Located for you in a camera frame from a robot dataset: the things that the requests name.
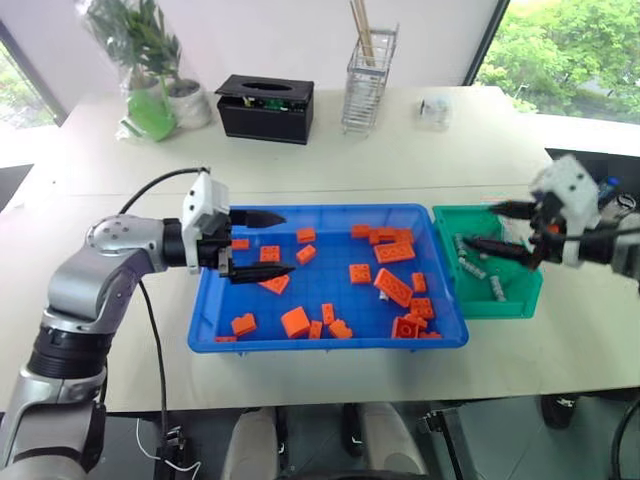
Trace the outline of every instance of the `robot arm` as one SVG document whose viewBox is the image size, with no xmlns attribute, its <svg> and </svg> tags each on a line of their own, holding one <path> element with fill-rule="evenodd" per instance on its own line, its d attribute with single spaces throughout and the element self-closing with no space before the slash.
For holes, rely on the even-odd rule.
<svg viewBox="0 0 640 480">
<path fill-rule="evenodd" d="M 0 478 L 75 479 L 93 468 L 104 434 L 106 410 L 96 397 L 105 361 L 144 275 L 205 266 L 246 283 L 293 270 L 280 263 L 234 265 L 234 224 L 266 227 L 284 219 L 231 210 L 227 196 L 224 185 L 201 173 L 185 198 L 182 222 L 116 215 L 91 227 L 51 279 L 31 358 L 0 426 Z"/>
<path fill-rule="evenodd" d="M 489 209 L 509 218 L 529 220 L 535 246 L 495 239 L 465 238 L 480 252 L 509 258 L 536 269 L 542 261 L 579 267 L 583 261 L 611 265 L 614 273 L 640 281 L 640 213 L 602 219 L 598 187 L 572 155 L 543 170 L 530 187 L 534 202 L 508 201 Z"/>
</svg>

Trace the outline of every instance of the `power cord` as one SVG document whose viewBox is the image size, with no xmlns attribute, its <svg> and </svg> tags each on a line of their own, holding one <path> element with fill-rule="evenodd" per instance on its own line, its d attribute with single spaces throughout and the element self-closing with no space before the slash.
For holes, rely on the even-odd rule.
<svg viewBox="0 0 640 480">
<path fill-rule="evenodd" d="M 140 190 L 138 190 L 133 197 L 131 197 L 129 199 L 129 201 L 127 203 L 124 204 L 124 206 L 120 209 L 120 211 L 118 212 L 119 215 L 122 215 L 124 213 L 127 213 L 127 211 L 131 208 L 131 206 L 136 203 L 140 197 L 142 195 L 144 195 L 145 193 L 147 193 L 149 190 L 151 190 L 153 187 L 155 187 L 156 185 L 158 185 L 159 183 L 164 182 L 165 180 L 172 178 L 172 177 L 177 177 L 178 175 L 186 175 L 189 173 L 202 173 L 202 172 L 209 172 L 209 169 L 206 167 L 195 167 L 195 168 L 180 168 L 178 170 L 173 170 L 172 172 L 167 172 L 164 175 L 160 175 L 159 177 L 151 180 L 149 183 L 147 183 L 144 187 L 142 187 Z"/>
<path fill-rule="evenodd" d="M 587 232 L 582 235 L 563 235 L 562 233 L 553 233 L 548 230 L 548 225 L 542 223 L 542 235 L 553 238 L 554 240 L 560 240 L 564 242 L 590 242 L 594 240 L 604 240 L 607 238 L 616 238 L 622 235 L 631 235 L 634 233 L 640 233 L 640 227 L 627 228 L 624 230 L 598 230 L 597 232 Z"/>
<path fill-rule="evenodd" d="M 613 480 L 621 480 L 622 476 L 620 473 L 620 446 L 622 445 L 622 437 L 624 435 L 627 426 L 629 425 L 629 421 L 633 416 L 634 412 L 640 408 L 640 396 L 625 410 L 624 415 L 622 415 L 622 419 L 620 423 L 616 427 L 616 431 L 613 434 L 613 440 L 611 441 L 611 478 Z"/>
<path fill-rule="evenodd" d="M 120 209 L 120 211 L 118 212 L 119 215 L 123 215 L 125 213 L 127 213 L 129 211 L 129 209 L 131 208 L 131 206 L 137 202 L 140 197 L 142 197 L 142 195 L 144 195 L 146 192 L 148 192 L 149 190 L 151 190 L 153 187 L 155 187 L 156 185 L 158 185 L 159 183 L 172 178 L 172 177 L 177 177 L 178 175 L 186 175 L 186 174 L 199 174 L 202 172 L 209 172 L 209 169 L 206 167 L 193 167 L 193 168 L 181 168 L 178 170 L 173 170 L 171 172 L 165 173 L 164 175 L 160 175 L 159 177 L 153 179 L 152 181 L 150 181 L 149 183 L 147 183 L 144 187 L 142 187 L 140 190 L 138 190 L 130 199 L 129 201 L 127 201 L 127 203 L 124 204 L 124 206 Z M 161 423 L 161 439 L 160 439 L 160 451 L 162 452 L 162 454 L 164 455 L 164 452 L 166 450 L 167 447 L 167 434 L 169 432 L 169 426 L 168 426 L 168 413 L 167 413 L 167 379 L 166 379 L 166 375 L 165 375 L 165 370 L 164 370 L 164 358 L 162 356 L 162 344 L 160 342 L 160 335 L 158 334 L 158 326 L 156 325 L 156 319 L 155 319 L 155 315 L 153 314 L 153 307 L 151 306 L 151 299 L 149 298 L 149 293 L 147 292 L 147 288 L 145 287 L 144 283 L 142 283 L 142 280 L 138 281 L 138 285 L 140 286 L 140 291 L 142 292 L 142 295 L 144 296 L 144 301 L 147 305 L 147 313 L 149 314 L 149 322 L 151 323 L 151 330 L 153 331 L 153 338 L 156 344 L 156 352 L 158 354 L 158 370 L 160 373 L 160 423 Z M 107 362 L 105 361 L 105 369 L 107 370 L 107 376 L 105 377 L 104 383 L 102 384 L 102 388 L 100 390 L 100 403 L 104 404 L 104 401 L 107 397 L 107 379 L 108 379 L 108 365 Z M 168 460 L 166 460 L 165 458 L 160 458 L 160 457 L 155 457 L 152 455 L 149 455 L 147 453 L 147 451 L 142 448 L 142 445 L 140 443 L 140 438 L 138 436 L 138 425 L 140 423 L 140 420 L 138 420 L 138 424 L 136 425 L 136 437 L 138 437 L 138 446 L 140 447 L 140 450 L 142 450 L 142 452 L 149 458 L 152 458 L 154 460 L 161 460 L 163 461 L 165 464 L 169 465 L 170 467 L 174 468 L 175 470 L 178 470 L 180 472 L 188 472 L 190 470 L 193 470 L 195 468 L 195 471 L 193 472 L 193 477 L 196 477 L 196 474 L 198 473 L 198 470 L 200 469 L 200 465 L 201 462 L 196 462 L 194 463 L 191 467 L 187 468 L 187 469 L 183 469 L 181 467 L 178 467 L 176 465 L 174 465 L 173 463 L 169 462 Z"/>
<path fill-rule="evenodd" d="M 200 470 L 200 467 L 202 466 L 202 462 L 196 462 L 190 467 L 183 468 L 175 465 L 169 460 L 161 459 L 160 457 L 151 455 L 149 452 L 147 452 L 144 449 L 144 447 L 142 446 L 142 442 L 140 441 L 140 419 L 136 421 L 136 440 L 138 441 L 138 448 L 140 448 L 140 451 L 144 454 L 145 457 L 150 458 L 151 460 L 162 460 L 164 463 L 169 465 L 174 470 L 177 470 L 178 472 L 190 472 L 191 470 L 193 470 L 193 475 L 191 476 L 191 480 L 194 480 L 196 478 L 196 475 L 198 474 L 198 470 Z"/>
</svg>

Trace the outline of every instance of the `orange lego brick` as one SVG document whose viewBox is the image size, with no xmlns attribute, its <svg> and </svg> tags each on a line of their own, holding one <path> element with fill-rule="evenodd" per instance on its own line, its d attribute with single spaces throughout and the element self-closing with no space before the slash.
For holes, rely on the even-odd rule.
<svg viewBox="0 0 640 480">
<path fill-rule="evenodd" d="M 258 326 L 256 325 L 256 318 L 253 316 L 253 313 L 246 313 L 242 317 L 234 318 L 231 322 L 231 328 L 233 328 L 233 333 L 236 334 L 236 337 L 240 337 L 241 335 L 253 332 Z"/>
<path fill-rule="evenodd" d="M 442 338 L 438 332 L 420 332 L 419 338 Z"/>
<path fill-rule="evenodd" d="M 298 259 L 298 262 L 300 262 L 300 265 L 306 265 L 313 259 L 313 257 L 316 256 L 316 253 L 318 253 L 318 251 L 313 245 L 307 245 L 296 253 L 296 258 Z"/>
<path fill-rule="evenodd" d="M 401 307 L 406 308 L 409 306 L 409 302 L 413 296 L 413 291 L 409 288 L 409 285 L 404 283 L 386 268 L 380 269 L 373 285 L 386 293 L 389 298 Z"/>
<path fill-rule="evenodd" d="M 371 283 L 371 270 L 366 263 L 349 265 L 351 283 Z"/>
<path fill-rule="evenodd" d="M 307 314 L 302 307 L 289 310 L 287 313 L 282 315 L 280 320 L 282 321 L 282 326 L 284 327 L 285 332 L 287 332 L 287 337 L 289 338 L 297 338 L 309 333 L 309 329 L 311 328 L 311 323 L 309 322 Z"/>
<path fill-rule="evenodd" d="M 309 228 L 301 228 L 296 232 L 296 237 L 298 237 L 298 243 L 309 243 L 316 241 L 316 231 Z"/>
<path fill-rule="evenodd" d="M 418 325 L 406 318 L 396 317 L 391 329 L 391 338 L 418 338 Z"/>
<path fill-rule="evenodd" d="M 416 315 L 415 313 L 407 313 L 403 318 L 405 320 L 415 323 L 416 325 L 418 325 L 418 328 L 420 328 L 421 330 L 424 330 L 425 328 L 427 328 L 428 322 L 424 318 Z"/>
<path fill-rule="evenodd" d="M 333 312 L 333 303 L 322 304 L 322 320 L 325 325 L 331 325 L 336 319 L 336 315 Z"/>
<path fill-rule="evenodd" d="M 424 277 L 424 273 L 412 273 L 411 283 L 413 283 L 413 291 L 416 293 L 425 293 L 427 288 L 427 279 Z"/>
<path fill-rule="evenodd" d="M 436 316 L 430 298 L 413 298 L 411 299 L 410 305 L 409 311 L 425 320 L 431 320 Z"/>
<path fill-rule="evenodd" d="M 231 248 L 233 250 L 249 250 L 249 239 L 235 238 L 231 240 Z"/>
<path fill-rule="evenodd" d="M 329 325 L 329 333 L 334 338 L 351 338 L 353 337 L 353 330 L 347 327 L 344 320 L 336 320 Z"/>
<path fill-rule="evenodd" d="M 410 228 L 396 228 L 396 242 L 408 242 L 413 244 L 413 233 Z"/>
<path fill-rule="evenodd" d="M 309 338 L 312 340 L 317 340 L 322 336 L 322 322 L 316 322 L 315 320 L 311 322 L 311 327 L 309 328 Z"/>
<path fill-rule="evenodd" d="M 261 262 L 279 262 L 280 246 L 265 245 L 264 247 L 260 247 L 260 261 Z"/>
<path fill-rule="evenodd" d="M 371 230 L 369 232 L 369 245 L 377 245 L 380 243 L 380 235 L 377 230 Z"/>
<path fill-rule="evenodd" d="M 393 227 L 380 227 L 376 228 L 378 237 L 381 242 L 395 242 L 396 241 L 396 229 Z"/>
<path fill-rule="evenodd" d="M 373 247 L 373 253 L 378 259 L 378 263 L 401 262 L 416 258 L 416 252 L 410 243 L 386 243 Z"/>
<path fill-rule="evenodd" d="M 289 275 L 282 275 L 280 277 L 267 280 L 266 282 L 260 282 L 260 286 L 272 291 L 273 293 L 282 295 L 284 289 L 287 288 L 287 285 L 289 285 L 289 280 L 291 280 L 289 278 Z"/>
<path fill-rule="evenodd" d="M 368 238 L 370 231 L 369 225 L 354 225 L 351 227 L 351 238 Z"/>
</svg>

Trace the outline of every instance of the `black tissue box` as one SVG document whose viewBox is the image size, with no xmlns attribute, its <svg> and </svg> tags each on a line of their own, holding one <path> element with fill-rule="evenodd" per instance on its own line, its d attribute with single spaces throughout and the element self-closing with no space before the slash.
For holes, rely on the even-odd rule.
<svg viewBox="0 0 640 480">
<path fill-rule="evenodd" d="M 228 137 L 306 145 L 313 120 L 313 82 L 231 75 L 218 90 Z"/>
</svg>

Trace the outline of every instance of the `blue plastic tray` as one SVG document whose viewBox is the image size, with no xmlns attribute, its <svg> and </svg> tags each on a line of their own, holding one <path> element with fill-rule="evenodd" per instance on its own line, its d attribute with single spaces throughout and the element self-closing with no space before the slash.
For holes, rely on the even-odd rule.
<svg viewBox="0 0 640 480">
<path fill-rule="evenodd" d="M 454 290 L 445 270 L 444 257 L 426 209 L 420 205 L 310 205 L 300 207 L 259 206 L 243 208 L 267 209 L 287 219 L 287 223 L 268 229 L 234 227 L 234 238 L 249 238 L 250 249 L 234 251 L 236 265 L 258 261 L 260 246 L 280 245 L 282 261 L 296 265 L 291 281 L 282 295 L 276 295 L 256 284 L 231 285 L 217 272 L 203 270 L 189 330 L 189 346 L 198 353 L 250 352 L 260 350 L 307 350 L 334 348 L 456 348 L 463 346 L 469 334 Z M 368 263 L 372 277 L 380 266 L 367 239 L 352 239 L 351 227 L 368 224 L 371 227 L 411 228 L 415 238 L 416 258 L 386 264 L 385 268 L 411 285 L 411 274 L 423 272 L 429 285 L 428 295 L 436 318 L 430 330 L 442 338 L 391 338 L 393 320 L 407 313 L 392 300 L 379 299 L 379 290 L 372 284 L 352 285 L 349 264 Z M 313 227 L 317 239 L 313 245 L 318 253 L 310 263 L 300 266 L 295 254 L 296 230 Z M 333 303 L 336 318 L 345 320 L 354 338 L 341 340 L 330 337 L 323 326 L 322 338 L 291 340 L 287 338 L 280 317 L 285 312 L 303 306 L 310 320 L 322 320 L 323 303 Z M 231 336 L 231 321 L 251 312 L 258 329 L 242 336 L 237 342 L 216 342 L 216 336 Z"/>
</svg>

